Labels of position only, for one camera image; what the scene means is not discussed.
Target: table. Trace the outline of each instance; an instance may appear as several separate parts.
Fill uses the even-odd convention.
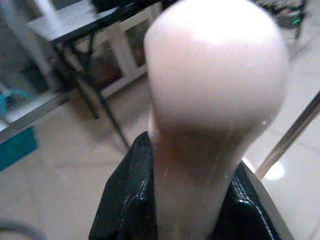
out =
[[[121,30],[125,31],[130,27],[129,22],[135,22],[136,20],[148,20],[148,22],[151,23],[154,19],[154,13],[156,11],[159,13],[159,7],[157,5],[150,6],[149,9],[143,10],[132,16],[130,19],[134,21],[129,21],[129,19],[127,19],[123,22],[117,22],[118,19],[114,17],[116,10],[117,8],[113,8],[105,12],[96,13],[94,7],[89,4],[87,0],[83,0],[56,11],[54,14],[49,13],[33,20],[29,22],[27,26],[35,34],[51,43],[59,59],[65,64],[69,71],[72,72],[72,82],[79,89],[79,92],[92,112],[92,115],[97,119],[99,116],[79,83],[79,79],[84,81],[94,90],[113,126],[122,138],[125,146],[128,148],[129,145],[121,127],[104,98],[106,95],[109,95],[110,92],[104,89],[101,93],[95,78],[91,73],[90,66],[94,40],[99,40],[99,38],[101,38],[99,35],[103,35],[103,32],[101,33],[100,30],[107,27],[103,36],[110,39],[112,50],[115,53],[116,60],[123,72],[123,78],[112,84],[115,86],[116,91],[133,81],[138,75],[141,75],[141,73],[146,72],[145,65],[140,67],[133,66],[133,56],[130,53],[128,41],[126,41],[123,34],[121,36]],[[88,37],[88,39],[81,44],[81,49],[79,49],[76,42],[84,37]],[[81,70],[76,70],[74,65],[68,61],[66,49],[71,50],[71,53],[80,65]]]

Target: white floor tile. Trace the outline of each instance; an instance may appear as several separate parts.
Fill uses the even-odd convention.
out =
[[[1,207],[0,218],[23,222],[39,229],[42,228],[38,218],[35,198],[30,190],[25,190],[10,204]]]
[[[292,235],[307,240],[320,216],[320,151],[294,144],[262,183]]]
[[[320,152],[319,136],[320,136],[320,115],[318,115],[310,123],[310,125],[306,128],[306,130],[297,139],[296,142],[300,146]]]
[[[118,162],[86,162],[60,167],[33,184],[48,240],[88,239],[106,181]]]
[[[318,240],[318,239],[320,239],[320,218],[316,226],[314,227],[311,235],[309,236],[308,240]]]
[[[0,209],[10,205],[28,188],[24,161],[19,160],[0,172]]]
[[[320,35],[312,42],[312,50],[304,56],[299,56],[292,63],[287,97],[280,113],[270,126],[273,131],[282,135],[320,90],[320,72],[317,72],[320,71],[320,61],[314,56],[316,43],[320,44]]]
[[[12,232],[2,232],[0,233],[1,240],[30,240],[29,237],[24,236],[20,233],[12,233]]]

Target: teal object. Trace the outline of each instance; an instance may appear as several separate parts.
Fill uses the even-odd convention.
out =
[[[0,144],[0,172],[38,148],[34,127],[22,132]]]
[[[5,89],[5,91],[2,94],[0,94],[0,112],[3,116],[7,115],[7,98],[12,95],[24,97],[29,101],[32,101],[33,99],[35,99],[34,95],[26,91],[15,89],[15,88]]]

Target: white gear knob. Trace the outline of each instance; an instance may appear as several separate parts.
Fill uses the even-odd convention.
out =
[[[144,43],[159,240],[204,240],[242,156],[286,96],[286,45],[246,0],[180,1]]]

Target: tiled floor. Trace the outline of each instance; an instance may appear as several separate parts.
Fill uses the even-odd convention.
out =
[[[285,32],[290,43],[290,33]],[[307,18],[299,52],[291,59],[288,95],[270,128],[248,149],[245,162],[256,170],[308,103],[320,91],[320,25]],[[262,179],[296,240],[320,239],[320,116]]]
[[[245,155],[253,170],[320,89],[320,29],[309,20],[300,44],[305,46],[292,59],[283,108]],[[147,130],[146,78],[110,104],[130,142]],[[93,120],[73,92],[71,101],[32,124],[38,149],[0,173],[0,218],[32,224],[48,240],[88,239],[104,185],[126,152],[110,122],[100,115]],[[296,240],[320,239],[319,134],[320,117],[262,180]]]

